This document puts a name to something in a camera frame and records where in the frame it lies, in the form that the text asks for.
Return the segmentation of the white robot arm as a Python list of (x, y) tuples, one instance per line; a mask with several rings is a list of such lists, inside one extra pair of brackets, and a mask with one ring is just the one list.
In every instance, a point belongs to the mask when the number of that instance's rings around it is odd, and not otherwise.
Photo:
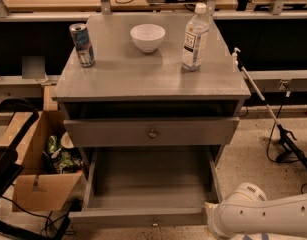
[(242, 183), (220, 203), (205, 203), (207, 227), (215, 239), (237, 234), (307, 236), (307, 194), (268, 200), (256, 185)]

